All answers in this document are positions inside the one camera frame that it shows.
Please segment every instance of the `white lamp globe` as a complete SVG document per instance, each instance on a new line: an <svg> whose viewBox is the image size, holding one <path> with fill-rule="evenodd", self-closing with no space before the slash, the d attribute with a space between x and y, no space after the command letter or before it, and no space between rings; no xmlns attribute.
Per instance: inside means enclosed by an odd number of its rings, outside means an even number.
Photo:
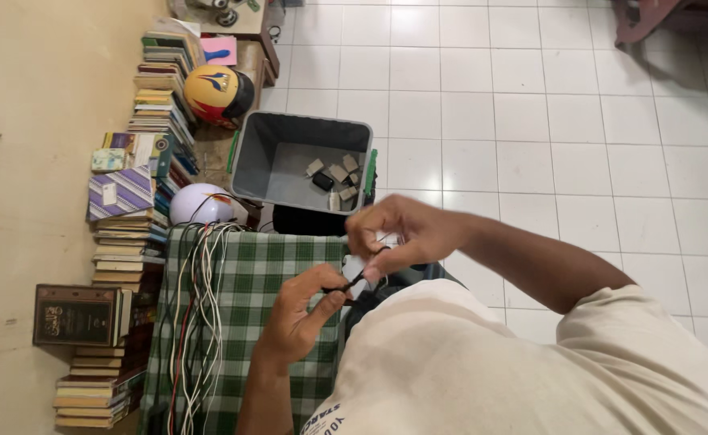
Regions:
<svg viewBox="0 0 708 435"><path fill-rule="evenodd" d="M213 196L213 193L227 192L222 187L208 183L190 184L180 189L171 199L171 224L230 221L233 218L233 208L229 205L232 200L225 196Z"/></svg>

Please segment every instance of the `gray plastic bin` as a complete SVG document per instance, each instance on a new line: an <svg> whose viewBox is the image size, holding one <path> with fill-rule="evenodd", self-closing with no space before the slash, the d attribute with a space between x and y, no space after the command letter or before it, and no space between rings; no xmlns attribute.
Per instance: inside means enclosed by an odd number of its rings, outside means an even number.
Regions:
<svg viewBox="0 0 708 435"><path fill-rule="evenodd" d="M231 190L237 197L290 207L353 214L365 195L365 174L370 164L372 128L363 122L313 118L297 114L256 111L246 116L233 163ZM359 162L359 195L330 211L329 192L306 177L311 162L320 159L325 175L332 163L343 166L350 154ZM335 180L336 192L349 187Z"/></svg>

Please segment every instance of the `hand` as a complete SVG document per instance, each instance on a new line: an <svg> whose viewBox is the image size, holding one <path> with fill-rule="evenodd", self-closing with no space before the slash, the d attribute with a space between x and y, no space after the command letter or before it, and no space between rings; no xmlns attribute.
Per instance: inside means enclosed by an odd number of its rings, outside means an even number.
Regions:
<svg viewBox="0 0 708 435"><path fill-rule="evenodd" d="M464 244L463 216L400 195L389 195L349 217L346 221L349 248L363 259L372 258L365 267L365 279L375 282L387 273L450 255ZM383 246L376 237L378 232L401 233L406 243L373 257Z"/></svg>
<svg viewBox="0 0 708 435"><path fill-rule="evenodd" d="M252 363L272 364L278 370L308 355L324 323L340 310L346 295L330 292L314 309L306 312L311 296L321 287L335 288L348 280L324 263L284 282L273 303L268 324L252 352Z"/></svg>

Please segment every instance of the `green checkered cloth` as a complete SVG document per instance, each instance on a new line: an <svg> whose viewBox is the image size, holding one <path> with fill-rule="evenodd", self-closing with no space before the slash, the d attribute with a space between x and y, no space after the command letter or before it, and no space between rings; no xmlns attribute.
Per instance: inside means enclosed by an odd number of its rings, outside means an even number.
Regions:
<svg viewBox="0 0 708 435"><path fill-rule="evenodd" d="M168 405L171 401L171 382L168 365L171 346L171 322L174 319L179 272L178 252L182 260L192 249L195 231L188 231L181 240L182 228L175 228L168 238L168 259L166 279L158 302L158 314L153 333L150 361L147 366L147 380L144 397L140 405L140 425L138 435L147 433L147 424L152 418L151 408L157 403ZM222 277L219 271L222 262L221 251L213 255L215 271L213 287L222 278L219 295L219 311L223 321L223 368L211 399L205 432L227 434L235 431L235 421L244 394L246 375L250 367L250 356L262 327L268 322L273 301L281 283L323 262L341 269L345 244L336 237L310 237L285 234L264 234L254 232L229 232L225 266ZM213 248L214 237L209 238ZM182 277L181 309L177 327L179 335L182 313L189 302L189 267ZM314 306L323 296L319 293L311 299ZM172 302L170 315L165 314ZM290 367L292 417L295 432L311 417L322 401L332 393L335 367L338 356L338 333L340 313L336 313L321 329L317 343L310 354ZM211 336L203 330L203 338L208 345ZM185 396L177 393L175 399L175 425L181 422L186 405ZM204 401L209 405L210 399ZM195 431L203 429L205 412L199 412L195 419Z"/></svg>

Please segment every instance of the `yellow helmet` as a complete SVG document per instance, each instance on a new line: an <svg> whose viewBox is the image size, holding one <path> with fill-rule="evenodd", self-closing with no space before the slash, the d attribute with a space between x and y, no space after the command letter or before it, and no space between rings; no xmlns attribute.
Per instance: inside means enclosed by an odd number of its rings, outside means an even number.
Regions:
<svg viewBox="0 0 708 435"><path fill-rule="evenodd" d="M231 118L246 113L254 97L252 80L227 66L201 65L185 80L185 100L194 113L226 128L236 128Z"/></svg>

